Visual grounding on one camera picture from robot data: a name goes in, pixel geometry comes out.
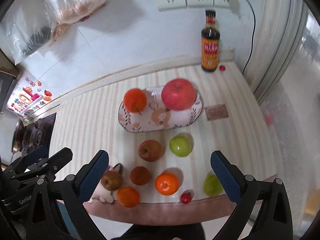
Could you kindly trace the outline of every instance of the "tray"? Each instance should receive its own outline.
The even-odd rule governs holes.
[[[173,111],[164,106],[161,91],[164,86],[143,90],[147,95],[147,106],[140,113],[127,111],[122,102],[119,107],[119,123],[130,133],[152,132],[181,128],[191,125],[202,112],[202,99],[197,93],[195,103],[186,110]]]

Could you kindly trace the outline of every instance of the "bottle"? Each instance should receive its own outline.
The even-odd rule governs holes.
[[[213,72],[218,67],[220,32],[216,28],[216,11],[205,11],[205,28],[201,31],[201,67]]]

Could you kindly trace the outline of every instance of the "black bottle cap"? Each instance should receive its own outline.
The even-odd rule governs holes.
[[[213,15],[214,17],[216,16],[216,11],[213,10],[205,10],[205,15],[209,16],[209,15]]]

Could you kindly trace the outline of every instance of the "striped tablecloth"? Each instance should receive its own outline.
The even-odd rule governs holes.
[[[57,179],[76,174],[100,149],[109,153],[111,165],[124,165],[124,185],[140,192],[141,203],[176,203],[187,189],[194,191],[193,201],[208,198],[203,192],[203,182],[212,171],[210,155],[214,150],[221,150],[232,164],[257,180],[275,175],[271,141],[255,97],[236,65],[230,62],[225,66],[224,72],[217,70],[215,73],[204,73],[199,65],[149,73],[63,103],[56,117],[50,156],[63,147],[70,148],[74,155],[57,173]],[[193,82],[202,95],[204,106],[225,104],[229,117],[207,121],[203,111],[189,127],[138,134],[128,133],[120,126],[118,108],[127,90],[164,85],[178,77]],[[191,134],[194,140],[193,151],[185,158],[176,157],[168,147],[170,139],[182,132]],[[138,156],[138,146],[147,139],[167,146],[164,156],[155,163],[145,162]],[[183,174],[181,187],[172,196],[162,196],[155,190],[153,180],[145,186],[135,186],[129,180],[129,172],[135,166],[148,168],[154,179],[165,170],[178,168]]]

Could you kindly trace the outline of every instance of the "black pants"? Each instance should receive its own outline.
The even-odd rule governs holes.
[[[182,240],[205,240],[200,223],[167,227],[133,225],[121,237],[112,240],[172,240],[175,237]]]

